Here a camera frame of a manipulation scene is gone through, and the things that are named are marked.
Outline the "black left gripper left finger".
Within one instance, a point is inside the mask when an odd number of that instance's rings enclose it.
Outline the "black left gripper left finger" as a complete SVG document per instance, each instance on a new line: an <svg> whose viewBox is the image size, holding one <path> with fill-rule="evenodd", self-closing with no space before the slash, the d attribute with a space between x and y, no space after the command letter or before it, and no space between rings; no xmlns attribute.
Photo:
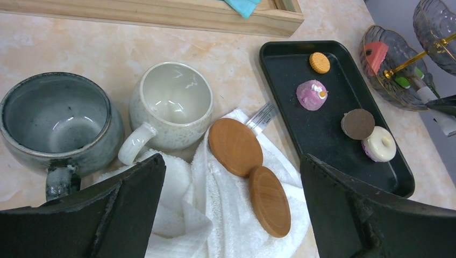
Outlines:
<svg viewBox="0 0 456 258"><path fill-rule="evenodd" d="M154 154L71 195L1 211L1 257L144 257L165 174Z"/></svg>

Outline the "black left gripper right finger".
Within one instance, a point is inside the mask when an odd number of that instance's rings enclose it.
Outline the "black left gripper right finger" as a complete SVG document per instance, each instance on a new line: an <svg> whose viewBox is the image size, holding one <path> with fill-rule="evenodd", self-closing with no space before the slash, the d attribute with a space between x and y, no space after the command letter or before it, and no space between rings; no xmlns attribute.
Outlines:
<svg viewBox="0 0 456 258"><path fill-rule="evenodd" d="M455 257L455 211L419 203L340 172L300 163L320 257Z"/></svg>

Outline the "green cake slice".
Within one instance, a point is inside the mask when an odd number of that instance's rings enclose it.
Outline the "green cake slice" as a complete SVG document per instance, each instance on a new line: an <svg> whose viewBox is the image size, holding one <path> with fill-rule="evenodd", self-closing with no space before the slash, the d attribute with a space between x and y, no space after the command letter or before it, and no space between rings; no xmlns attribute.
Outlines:
<svg viewBox="0 0 456 258"><path fill-rule="evenodd" d="M424 74L423 72L418 68L418 67L415 67L415 74L420 77L421 79L424 78ZM409 89L410 88L410 82L408 81L407 78L405 77L399 77L399 76L396 76L395 77L395 82L397 84L399 84L402 88L404 89Z"/></svg>

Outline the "metal tongs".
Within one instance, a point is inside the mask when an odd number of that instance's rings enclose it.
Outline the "metal tongs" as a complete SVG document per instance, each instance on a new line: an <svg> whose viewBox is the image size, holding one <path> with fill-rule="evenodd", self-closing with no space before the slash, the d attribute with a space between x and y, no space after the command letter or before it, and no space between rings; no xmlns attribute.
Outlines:
<svg viewBox="0 0 456 258"><path fill-rule="evenodd" d="M421 101L426 105L440 126L442 132L451 137L455 135L455 96L437 98L425 82L418 77L410 79L411 87L419 95Z"/></svg>

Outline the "red cake slice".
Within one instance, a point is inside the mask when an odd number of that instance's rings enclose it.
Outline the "red cake slice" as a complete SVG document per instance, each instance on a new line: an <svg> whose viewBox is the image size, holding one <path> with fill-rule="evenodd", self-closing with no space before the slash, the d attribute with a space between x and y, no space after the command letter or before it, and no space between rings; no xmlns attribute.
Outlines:
<svg viewBox="0 0 456 258"><path fill-rule="evenodd" d="M364 52L366 54L367 74L368 76L376 76L382 62L384 61L389 46L383 42L375 41L368 43L364 46Z"/></svg>

